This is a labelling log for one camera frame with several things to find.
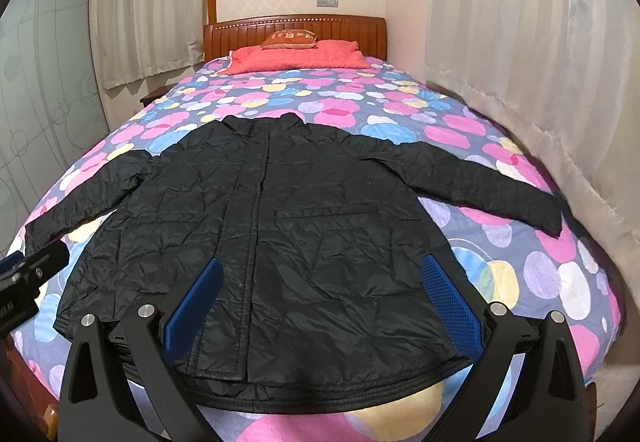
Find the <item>black quilted puffer jacket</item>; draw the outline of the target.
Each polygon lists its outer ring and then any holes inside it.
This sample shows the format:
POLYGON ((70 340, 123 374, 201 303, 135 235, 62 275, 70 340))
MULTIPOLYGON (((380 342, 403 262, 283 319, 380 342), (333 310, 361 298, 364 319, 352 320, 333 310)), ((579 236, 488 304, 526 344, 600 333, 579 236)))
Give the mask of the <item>black quilted puffer jacket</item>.
POLYGON ((90 221, 55 329, 120 320, 209 260, 224 286, 177 372, 198 404, 333 413, 395 401, 468 365, 422 285, 456 268, 430 196, 562 230, 556 198, 424 142, 395 144, 299 116, 229 116, 163 153, 105 164, 27 225, 34 252, 90 221))

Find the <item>colourful polka dot bedspread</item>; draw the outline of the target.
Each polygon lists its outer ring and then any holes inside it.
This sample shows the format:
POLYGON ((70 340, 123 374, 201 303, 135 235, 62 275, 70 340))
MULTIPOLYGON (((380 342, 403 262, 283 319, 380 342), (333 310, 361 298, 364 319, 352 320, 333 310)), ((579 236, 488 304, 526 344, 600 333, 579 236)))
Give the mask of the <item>colourful polka dot bedspread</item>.
MULTIPOLYGON (((544 191, 551 188, 544 170, 496 124, 390 64, 371 60, 365 70, 289 70, 239 78, 226 76, 224 66, 224 60, 208 63, 112 133, 92 128, 88 150, 73 154, 65 172, 47 174, 34 215, 44 214, 119 155, 160 153, 202 124, 230 115, 293 113, 398 144, 429 142, 544 191)), ((566 314, 582 371, 592 379, 620 332, 620 299, 610 264, 575 222, 565 219, 561 235, 554 238, 520 222, 437 200, 425 199, 423 205, 486 299, 522 315, 543 316, 555 309, 566 314)), ((347 413, 206 410, 206 417, 227 441, 417 441, 463 381, 464 373, 456 373, 414 396, 347 413)))

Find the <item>frosted glass wardrobe door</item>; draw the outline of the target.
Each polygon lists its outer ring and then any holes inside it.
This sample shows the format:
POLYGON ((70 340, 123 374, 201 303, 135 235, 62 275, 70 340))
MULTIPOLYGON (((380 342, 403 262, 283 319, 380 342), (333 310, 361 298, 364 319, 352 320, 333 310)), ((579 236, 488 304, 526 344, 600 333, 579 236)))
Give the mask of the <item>frosted glass wardrobe door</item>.
POLYGON ((1 249, 107 135, 89 0, 11 0, 1 17, 1 249))

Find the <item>wooden nightstand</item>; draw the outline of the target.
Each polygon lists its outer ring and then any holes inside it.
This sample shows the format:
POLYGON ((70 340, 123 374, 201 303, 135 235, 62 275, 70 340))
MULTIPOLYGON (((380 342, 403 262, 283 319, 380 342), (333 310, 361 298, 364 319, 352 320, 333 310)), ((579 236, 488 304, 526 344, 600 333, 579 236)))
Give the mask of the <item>wooden nightstand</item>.
POLYGON ((172 84, 170 86, 158 87, 153 91, 149 92, 143 98, 140 98, 140 103, 142 104, 143 107, 149 106, 158 98, 161 98, 162 96, 166 95, 173 87, 174 86, 172 84))

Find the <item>small orange embroidered cushion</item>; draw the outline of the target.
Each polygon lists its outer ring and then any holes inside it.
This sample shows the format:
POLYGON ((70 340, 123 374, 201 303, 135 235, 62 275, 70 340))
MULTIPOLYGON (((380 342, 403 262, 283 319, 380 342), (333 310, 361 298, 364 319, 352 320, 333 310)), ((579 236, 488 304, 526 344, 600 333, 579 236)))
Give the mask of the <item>small orange embroidered cushion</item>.
POLYGON ((317 36, 307 29, 282 29, 271 34, 263 43, 262 50, 312 49, 317 44, 317 36))

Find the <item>red quilted pillow blanket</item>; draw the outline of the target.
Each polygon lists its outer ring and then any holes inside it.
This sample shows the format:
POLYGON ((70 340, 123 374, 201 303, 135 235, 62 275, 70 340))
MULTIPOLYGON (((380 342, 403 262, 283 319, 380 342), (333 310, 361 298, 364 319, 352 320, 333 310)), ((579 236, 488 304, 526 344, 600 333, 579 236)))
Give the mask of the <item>red quilted pillow blanket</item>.
POLYGON ((356 41, 320 40, 310 49, 263 49, 244 46, 229 54, 229 65, 221 73, 226 75, 247 72, 275 72, 276 70, 312 68, 366 69, 356 41))

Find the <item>right beige striped curtain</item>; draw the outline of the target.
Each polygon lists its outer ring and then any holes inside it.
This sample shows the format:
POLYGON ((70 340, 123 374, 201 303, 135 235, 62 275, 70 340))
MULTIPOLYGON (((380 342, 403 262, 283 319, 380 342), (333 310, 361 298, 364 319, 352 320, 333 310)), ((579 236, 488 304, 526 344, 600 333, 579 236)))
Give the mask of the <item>right beige striped curtain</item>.
POLYGON ((637 0, 431 0, 424 67, 546 165, 637 285, 637 0))

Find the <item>wall socket plate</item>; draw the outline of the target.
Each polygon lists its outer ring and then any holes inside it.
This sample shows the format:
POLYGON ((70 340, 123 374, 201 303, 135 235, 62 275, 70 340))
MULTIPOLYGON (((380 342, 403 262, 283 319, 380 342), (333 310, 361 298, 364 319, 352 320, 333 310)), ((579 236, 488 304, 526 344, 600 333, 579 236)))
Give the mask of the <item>wall socket plate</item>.
POLYGON ((316 7, 336 9, 338 7, 338 0, 316 0, 316 7))

